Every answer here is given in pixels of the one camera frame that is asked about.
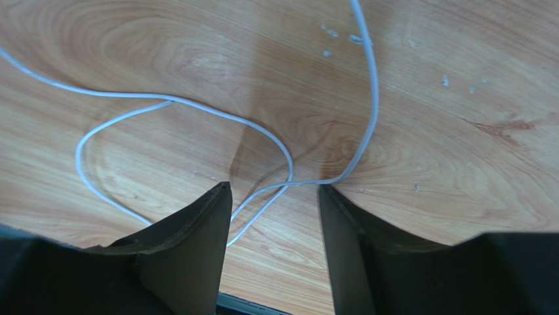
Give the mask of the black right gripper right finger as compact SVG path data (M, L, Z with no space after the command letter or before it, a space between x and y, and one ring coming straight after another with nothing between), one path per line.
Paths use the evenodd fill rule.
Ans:
M318 206L336 314L557 314L558 234L416 236L330 185Z

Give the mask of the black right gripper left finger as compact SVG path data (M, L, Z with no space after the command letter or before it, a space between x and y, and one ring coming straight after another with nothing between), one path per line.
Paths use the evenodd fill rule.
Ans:
M214 314L232 212L220 182L111 245L1 227L2 314Z

